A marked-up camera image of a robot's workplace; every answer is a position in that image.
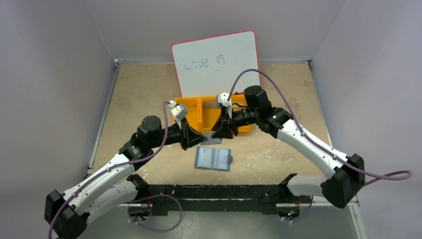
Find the blue leather card holder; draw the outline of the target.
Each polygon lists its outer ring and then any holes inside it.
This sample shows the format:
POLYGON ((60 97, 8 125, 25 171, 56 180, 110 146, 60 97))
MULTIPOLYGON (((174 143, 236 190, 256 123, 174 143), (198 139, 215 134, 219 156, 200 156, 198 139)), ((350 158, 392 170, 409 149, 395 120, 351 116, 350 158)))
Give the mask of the blue leather card holder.
POLYGON ((230 149, 198 146, 196 150, 196 169, 230 171, 233 161, 230 149))

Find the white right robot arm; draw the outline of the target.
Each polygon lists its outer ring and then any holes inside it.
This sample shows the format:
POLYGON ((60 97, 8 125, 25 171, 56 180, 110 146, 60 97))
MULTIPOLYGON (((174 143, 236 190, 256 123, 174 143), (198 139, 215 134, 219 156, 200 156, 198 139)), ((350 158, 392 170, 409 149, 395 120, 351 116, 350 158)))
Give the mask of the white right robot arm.
POLYGON ((217 95, 215 103, 221 111, 212 127, 212 137, 232 139, 238 135, 239 127, 256 124, 262 132, 294 148, 323 173, 291 175, 286 182, 288 192, 294 196, 325 197, 335 207, 345 208, 365 184, 363 158, 358 154, 348 156, 324 143, 297 124, 289 112, 272 106, 260 86, 246 88, 244 96, 246 106, 234 111, 228 93, 217 95))

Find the white VIP card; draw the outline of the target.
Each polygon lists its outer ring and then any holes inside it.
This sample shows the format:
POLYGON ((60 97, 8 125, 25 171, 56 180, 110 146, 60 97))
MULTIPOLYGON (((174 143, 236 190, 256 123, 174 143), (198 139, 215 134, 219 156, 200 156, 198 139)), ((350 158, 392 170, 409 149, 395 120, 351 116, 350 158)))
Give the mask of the white VIP card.
POLYGON ((221 138, 207 138, 207 140, 202 142, 201 145, 216 145, 216 144, 221 144, 221 143, 222 143, 221 138))

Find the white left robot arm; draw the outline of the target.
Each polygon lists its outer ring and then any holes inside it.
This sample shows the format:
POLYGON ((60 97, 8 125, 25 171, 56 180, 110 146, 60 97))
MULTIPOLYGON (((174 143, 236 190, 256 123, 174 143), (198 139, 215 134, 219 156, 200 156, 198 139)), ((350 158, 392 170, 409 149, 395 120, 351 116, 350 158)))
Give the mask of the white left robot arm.
POLYGON ((162 127, 157 116, 145 117, 137 132, 100 170, 63 193, 54 190, 47 195, 44 218, 50 225, 48 238, 56 233, 60 239, 76 239, 108 210, 157 195, 135 172, 165 145, 178 143, 187 150, 206 140, 186 119, 162 127))

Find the grey credit card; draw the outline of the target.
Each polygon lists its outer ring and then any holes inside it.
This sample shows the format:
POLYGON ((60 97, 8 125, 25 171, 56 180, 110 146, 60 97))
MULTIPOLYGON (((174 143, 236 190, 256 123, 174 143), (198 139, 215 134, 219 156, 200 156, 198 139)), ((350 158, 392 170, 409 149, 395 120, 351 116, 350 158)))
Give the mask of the grey credit card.
POLYGON ((207 108, 207 109, 219 108, 218 104, 216 104, 216 102, 213 102, 213 101, 203 101, 203 106, 204 108, 207 108))

